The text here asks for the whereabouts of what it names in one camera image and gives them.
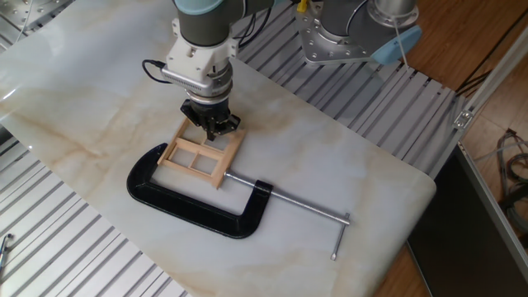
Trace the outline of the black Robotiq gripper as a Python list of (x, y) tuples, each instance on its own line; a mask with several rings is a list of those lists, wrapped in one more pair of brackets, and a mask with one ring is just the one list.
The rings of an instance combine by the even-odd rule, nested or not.
[(201, 127), (206, 132), (206, 138), (211, 141), (217, 135), (236, 131), (241, 122), (236, 115), (230, 115), (228, 101), (207, 105), (186, 99), (181, 105), (181, 112), (192, 124)]

